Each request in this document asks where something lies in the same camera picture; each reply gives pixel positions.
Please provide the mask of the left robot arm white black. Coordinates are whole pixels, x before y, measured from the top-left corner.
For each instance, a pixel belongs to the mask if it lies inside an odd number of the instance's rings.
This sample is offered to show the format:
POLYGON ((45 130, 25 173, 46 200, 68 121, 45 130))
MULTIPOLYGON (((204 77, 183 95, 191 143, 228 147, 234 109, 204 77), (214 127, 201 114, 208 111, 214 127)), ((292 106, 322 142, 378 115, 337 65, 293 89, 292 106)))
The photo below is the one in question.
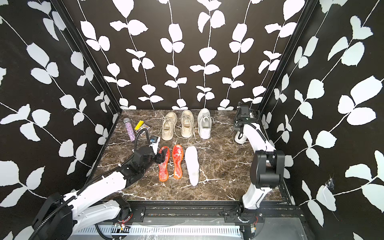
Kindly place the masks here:
POLYGON ((140 180, 153 163, 161 164, 166 153, 159 153, 158 136, 146 135, 147 145, 134 147, 133 154, 120 166, 94 177, 80 190, 50 195, 32 223, 31 240, 67 240, 79 230, 105 220, 131 216, 129 204, 121 197, 98 202, 140 180))

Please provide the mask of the white insole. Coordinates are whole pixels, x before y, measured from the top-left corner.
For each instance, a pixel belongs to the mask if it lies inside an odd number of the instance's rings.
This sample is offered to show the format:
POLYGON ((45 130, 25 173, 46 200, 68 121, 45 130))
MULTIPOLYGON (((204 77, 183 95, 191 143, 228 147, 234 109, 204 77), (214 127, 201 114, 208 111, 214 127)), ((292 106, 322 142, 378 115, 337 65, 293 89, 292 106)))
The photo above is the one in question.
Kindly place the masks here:
POLYGON ((197 186, 199 182, 199 162, 198 151, 196 147, 190 146, 185 152, 185 161, 187 164, 188 175, 192 186, 197 186))

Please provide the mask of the red orange insole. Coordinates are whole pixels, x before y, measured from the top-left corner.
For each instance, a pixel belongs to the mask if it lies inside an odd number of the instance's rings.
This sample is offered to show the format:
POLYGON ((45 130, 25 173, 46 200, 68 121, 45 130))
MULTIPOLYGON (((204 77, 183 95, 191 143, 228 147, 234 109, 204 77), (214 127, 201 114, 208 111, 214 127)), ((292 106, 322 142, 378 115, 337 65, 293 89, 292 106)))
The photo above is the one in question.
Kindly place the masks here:
POLYGON ((168 147, 162 147, 159 153, 165 153, 165 161, 159 164, 159 181, 166 182, 169 178, 168 163, 170 159, 170 149, 168 147))

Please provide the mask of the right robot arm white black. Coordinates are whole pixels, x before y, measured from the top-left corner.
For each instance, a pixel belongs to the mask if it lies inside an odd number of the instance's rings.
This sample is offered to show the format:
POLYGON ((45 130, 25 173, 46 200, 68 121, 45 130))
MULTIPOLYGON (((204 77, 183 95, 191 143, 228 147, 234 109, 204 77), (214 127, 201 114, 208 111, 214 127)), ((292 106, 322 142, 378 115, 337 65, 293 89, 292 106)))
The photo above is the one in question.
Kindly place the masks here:
POLYGON ((250 166, 251 184, 241 198, 243 208, 248 210, 258 209, 266 195, 284 180, 285 154, 269 142, 257 116, 249 106, 238 103, 234 140, 238 144, 249 141, 254 151, 250 166))

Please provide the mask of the beige lace sneaker one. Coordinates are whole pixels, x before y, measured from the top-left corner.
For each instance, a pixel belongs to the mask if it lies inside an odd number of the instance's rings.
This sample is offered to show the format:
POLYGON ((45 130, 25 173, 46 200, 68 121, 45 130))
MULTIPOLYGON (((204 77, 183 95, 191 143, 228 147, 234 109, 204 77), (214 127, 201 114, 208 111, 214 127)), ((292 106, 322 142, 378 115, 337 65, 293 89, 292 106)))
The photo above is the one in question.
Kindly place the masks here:
POLYGON ((181 124, 182 137, 190 138, 194 134, 194 116, 190 110, 182 112, 181 124))
POLYGON ((162 139, 164 141, 172 140, 177 123, 177 115, 175 112, 169 112, 163 117, 162 139))

